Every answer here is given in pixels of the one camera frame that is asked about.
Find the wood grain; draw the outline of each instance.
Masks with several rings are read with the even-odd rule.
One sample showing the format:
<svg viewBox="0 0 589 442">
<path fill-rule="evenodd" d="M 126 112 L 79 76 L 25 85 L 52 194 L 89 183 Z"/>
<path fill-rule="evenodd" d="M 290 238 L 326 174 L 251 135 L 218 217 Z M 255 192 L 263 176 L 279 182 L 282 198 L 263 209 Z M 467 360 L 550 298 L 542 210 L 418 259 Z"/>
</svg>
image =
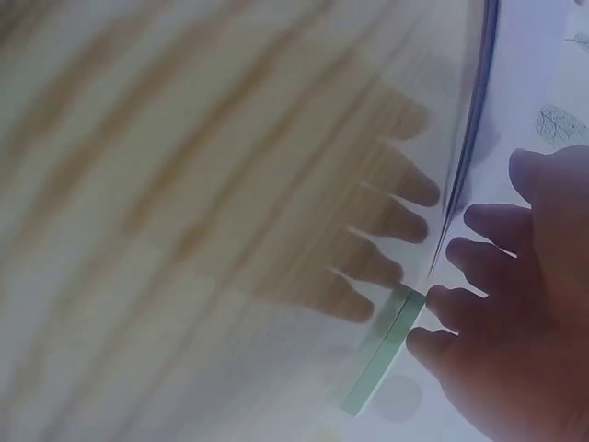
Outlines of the wood grain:
<svg viewBox="0 0 589 442">
<path fill-rule="evenodd" d="M 0 438 L 316 435 L 429 265 L 467 3 L 0 4 Z"/>
</svg>

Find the gray stain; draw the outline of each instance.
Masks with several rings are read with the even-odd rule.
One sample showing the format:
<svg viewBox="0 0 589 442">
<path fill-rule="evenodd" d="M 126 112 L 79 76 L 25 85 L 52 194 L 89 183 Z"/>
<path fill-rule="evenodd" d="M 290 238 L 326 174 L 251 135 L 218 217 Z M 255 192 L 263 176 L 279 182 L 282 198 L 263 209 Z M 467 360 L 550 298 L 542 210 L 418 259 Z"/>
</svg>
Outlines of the gray stain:
<svg viewBox="0 0 589 442">
<path fill-rule="evenodd" d="M 385 380 L 371 406 L 390 423 L 402 424 L 415 415 L 422 402 L 422 388 L 414 379 L 393 375 Z"/>
</svg>

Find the green edge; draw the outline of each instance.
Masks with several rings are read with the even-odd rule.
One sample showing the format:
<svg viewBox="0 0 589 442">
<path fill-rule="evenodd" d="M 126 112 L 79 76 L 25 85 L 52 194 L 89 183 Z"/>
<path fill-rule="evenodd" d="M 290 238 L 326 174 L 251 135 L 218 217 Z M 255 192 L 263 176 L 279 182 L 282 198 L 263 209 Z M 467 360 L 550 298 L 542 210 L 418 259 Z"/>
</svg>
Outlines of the green edge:
<svg viewBox="0 0 589 442">
<path fill-rule="evenodd" d="M 407 338 L 415 320 L 419 317 L 424 304 L 425 296 L 411 290 L 405 305 L 388 330 L 387 336 L 343 401 L 341 406 L 343 411 L 354 417 L 364 412 L 385 380 L 390 368 L 393 367 L 401 345 Z"/>
</svg>

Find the fingertip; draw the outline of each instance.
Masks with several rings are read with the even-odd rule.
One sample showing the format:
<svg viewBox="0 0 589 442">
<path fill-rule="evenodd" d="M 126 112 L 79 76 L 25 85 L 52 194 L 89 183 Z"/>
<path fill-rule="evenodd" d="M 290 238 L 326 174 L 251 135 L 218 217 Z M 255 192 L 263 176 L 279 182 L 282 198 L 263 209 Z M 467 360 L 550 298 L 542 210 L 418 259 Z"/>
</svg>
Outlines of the fingertip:
<svg viewBox="0 0 589 442">
<path fill-rule="evenodd" d="M 439 377 L 445 367 L 445 352 L 455 339 L 449 331 L 428 331 L 418 327 L 407 336 L 407 349 L 420 364 Z"/>
<path fill-rule="evenodd" d="M 538 152 L 517 149 L 509 160 L 509 176 L 522 197 L 532 203 L 536 194 L 540 168 L 545 156 Z"/>
<path fill-rule="evenodd" d="M 440 299 L 446 296 L 448 289 L 443 285 L 435 285 L 427 293 L 425 301 L 426 307 L 432 312 L 436 313 L 437 307 L 439 306 Z"/>
<path fill-rule="evenodd" d="M 473 228 L 484 220 L 489 211 L 488 204 L 472 204 L 464 213 L 464 222 L 467 227 Z"/>
<path fill-rule="evenodd" d="M 459 266 L 465 260 L 465 253 L 471 242 L 469 239 L 462 237 L 452 239 L 445 249 L 446 258 L 454 265 Z"/>
</svg>

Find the wooden surface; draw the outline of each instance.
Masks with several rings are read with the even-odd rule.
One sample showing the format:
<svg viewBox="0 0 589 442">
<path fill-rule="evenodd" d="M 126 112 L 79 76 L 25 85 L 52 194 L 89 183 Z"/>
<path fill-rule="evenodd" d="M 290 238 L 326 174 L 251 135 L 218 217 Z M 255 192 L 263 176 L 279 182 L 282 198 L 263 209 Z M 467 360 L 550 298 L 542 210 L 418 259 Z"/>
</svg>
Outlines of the wooden surface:
<svg viewBox="0 0 589 442">
<path fill-rule="evenodd" d="M 318 440 L 388 296 L 350 278 L 416 285 L 430 264 L 476 64 L 468 3 L 10 16 L 0 440 Z"/>
</svg>

